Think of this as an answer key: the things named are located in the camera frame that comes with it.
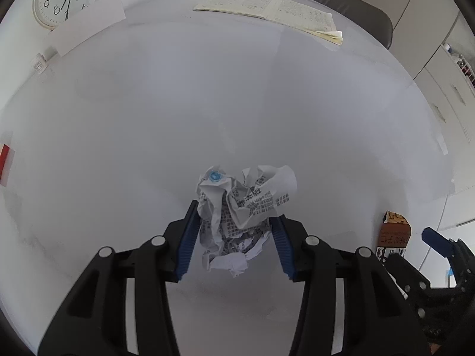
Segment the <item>red small box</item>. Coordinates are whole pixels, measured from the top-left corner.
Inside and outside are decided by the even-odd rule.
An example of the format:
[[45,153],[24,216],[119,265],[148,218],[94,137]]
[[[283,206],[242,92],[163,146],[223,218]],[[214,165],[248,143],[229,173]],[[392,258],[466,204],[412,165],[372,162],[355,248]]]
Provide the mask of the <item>red small box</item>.
[[0,180],[2,187],[5,187],[7,185],[14,156],[15,151],[10,148],[9,145],[3,144],[0,156]]

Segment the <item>white paper card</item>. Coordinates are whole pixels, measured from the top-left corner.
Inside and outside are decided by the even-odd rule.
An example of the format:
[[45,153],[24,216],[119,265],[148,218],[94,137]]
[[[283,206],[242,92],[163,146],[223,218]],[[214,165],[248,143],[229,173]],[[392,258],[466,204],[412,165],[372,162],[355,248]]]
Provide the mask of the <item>white paper card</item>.
[[121,0],[100,0],[86,7],[54,29],[50,46],[64,56],[100,31],[126,18]]

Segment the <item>open paper booklet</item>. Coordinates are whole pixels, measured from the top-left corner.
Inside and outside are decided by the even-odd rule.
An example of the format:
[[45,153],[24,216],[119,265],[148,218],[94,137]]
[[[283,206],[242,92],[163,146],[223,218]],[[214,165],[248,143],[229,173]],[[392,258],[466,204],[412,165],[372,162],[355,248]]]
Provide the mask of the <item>open paper booklet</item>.
[[330,13],[292,0],[207,0],[194,6],[195,10],[242,15],[278,23],[331,43],[343,43]]

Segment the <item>printed white paper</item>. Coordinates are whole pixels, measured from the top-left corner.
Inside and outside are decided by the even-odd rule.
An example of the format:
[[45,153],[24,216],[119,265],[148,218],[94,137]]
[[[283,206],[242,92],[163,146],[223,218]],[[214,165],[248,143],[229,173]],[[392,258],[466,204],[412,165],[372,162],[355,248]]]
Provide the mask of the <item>printed white paper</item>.
[[197,183],[203,267],[241,275],[269,239],[270,220],[284,214],[296,192],[289,166],[247,168],[241,179],[210,167]]

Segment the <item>brown white snack carton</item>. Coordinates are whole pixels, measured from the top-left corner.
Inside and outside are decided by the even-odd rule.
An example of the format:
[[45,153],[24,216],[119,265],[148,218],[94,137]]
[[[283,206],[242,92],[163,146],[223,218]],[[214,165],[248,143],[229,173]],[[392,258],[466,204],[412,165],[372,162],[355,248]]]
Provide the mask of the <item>brown white snack carton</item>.
[[411,238],[411,226],[407,219],[393,211],[387,211],[382,220],[375,255],[385,263],[392,254],[404,257]]

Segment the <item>white wall socket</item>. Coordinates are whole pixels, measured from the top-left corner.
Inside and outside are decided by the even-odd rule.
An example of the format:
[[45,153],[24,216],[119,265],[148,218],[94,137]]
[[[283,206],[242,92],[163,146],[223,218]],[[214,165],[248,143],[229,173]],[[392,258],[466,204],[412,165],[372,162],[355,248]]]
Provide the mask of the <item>white wall socket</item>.
[[41,53],[38,53],[32,60],[32,66],[37,74],[42,74],[47,69],[47,64],[48,62]]

